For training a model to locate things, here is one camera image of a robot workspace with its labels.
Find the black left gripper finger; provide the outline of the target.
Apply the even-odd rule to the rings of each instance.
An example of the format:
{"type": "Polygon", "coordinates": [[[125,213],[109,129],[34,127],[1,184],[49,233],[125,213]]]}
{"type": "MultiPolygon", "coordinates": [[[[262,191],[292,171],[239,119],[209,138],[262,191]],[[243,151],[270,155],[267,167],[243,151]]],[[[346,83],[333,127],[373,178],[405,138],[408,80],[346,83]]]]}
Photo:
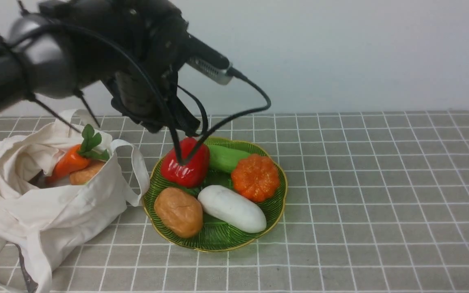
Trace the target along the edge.
{"type": "Polygon", "coordinates": [[[133,123],[144,127],[150,133],[158,133],[162,128],[167,127],[167,122],[165,122],[158,107],[155,107],[155,111],[147,114],[134,114],[125,108],[120,98],[112,98],[112,107],[124,117],[129,118],[133,123]]]}

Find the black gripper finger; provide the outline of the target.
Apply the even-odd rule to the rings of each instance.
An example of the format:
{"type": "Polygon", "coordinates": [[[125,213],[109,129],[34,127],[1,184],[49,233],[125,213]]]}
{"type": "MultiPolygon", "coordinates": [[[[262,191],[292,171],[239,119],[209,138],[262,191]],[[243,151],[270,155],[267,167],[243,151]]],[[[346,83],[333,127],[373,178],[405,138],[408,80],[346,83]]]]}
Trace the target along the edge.
{"type": "Polygon", "coordinates": [[[192,115],[177,95],[171,97],[171,111],[177,129],[182,130],[188,137],[199,136],[197,131],[199,130],[201,122],[192,115]]]}

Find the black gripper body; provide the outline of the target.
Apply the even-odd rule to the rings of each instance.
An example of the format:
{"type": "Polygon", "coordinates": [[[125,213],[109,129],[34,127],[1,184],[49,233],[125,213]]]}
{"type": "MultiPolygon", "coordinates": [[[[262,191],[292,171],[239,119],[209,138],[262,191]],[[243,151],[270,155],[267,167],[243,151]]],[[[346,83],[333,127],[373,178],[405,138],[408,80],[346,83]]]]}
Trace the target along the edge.
{"type": "MultiPolygon", "coordinates": [[[[171,67],[187,38],[187,24],[181,10],[169,0],[108,0],[106,3],[125,25],[124,33],[130,38],[125,48],[136,57],[162,95],[162,101],[167,103],[176,94],[169,81],[171,67]]],[[[156,93],[130,63],[103,83],[112,98],[120,98],[134,114],[147,114],[158,107],[164,120],[167,119],[156,93]]]]}

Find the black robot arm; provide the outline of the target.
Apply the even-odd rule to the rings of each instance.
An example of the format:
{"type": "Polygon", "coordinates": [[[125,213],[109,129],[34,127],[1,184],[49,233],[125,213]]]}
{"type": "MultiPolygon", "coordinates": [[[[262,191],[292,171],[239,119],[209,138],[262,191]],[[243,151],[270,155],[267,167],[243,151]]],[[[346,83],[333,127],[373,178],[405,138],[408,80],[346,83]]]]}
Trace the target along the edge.
{"type": "Polygon", "coordinates": [[[44,0],[0,38],[0,112],[35,95],[81,96],[102,82],[111,105],[151,133],[172,122],[196,136],[200,121],[177,97],[190,38],[169,0],[44,0]]]}

